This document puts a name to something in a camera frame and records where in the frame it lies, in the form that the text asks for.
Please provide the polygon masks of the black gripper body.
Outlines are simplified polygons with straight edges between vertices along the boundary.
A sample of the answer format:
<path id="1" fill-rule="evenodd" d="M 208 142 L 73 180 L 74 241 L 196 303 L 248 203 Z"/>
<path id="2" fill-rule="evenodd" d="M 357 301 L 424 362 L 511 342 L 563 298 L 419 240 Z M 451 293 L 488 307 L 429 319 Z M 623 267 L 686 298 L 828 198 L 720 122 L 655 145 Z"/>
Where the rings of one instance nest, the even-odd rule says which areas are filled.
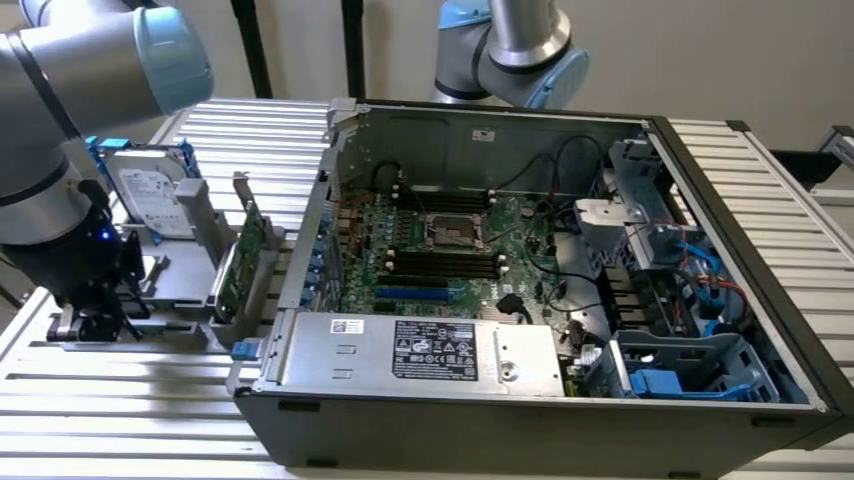
<path id="1" fill-rule="evenodd" d="M 134 304 L 142 308 L 138 235 L 117 232 L 108 195 L 97 181 L 81 181 L 76 191 L 92 202 L 81 223 L 53 240 L 4 245 L 1 252 L 61 306 L 105 309 L 112 304 Z"/>

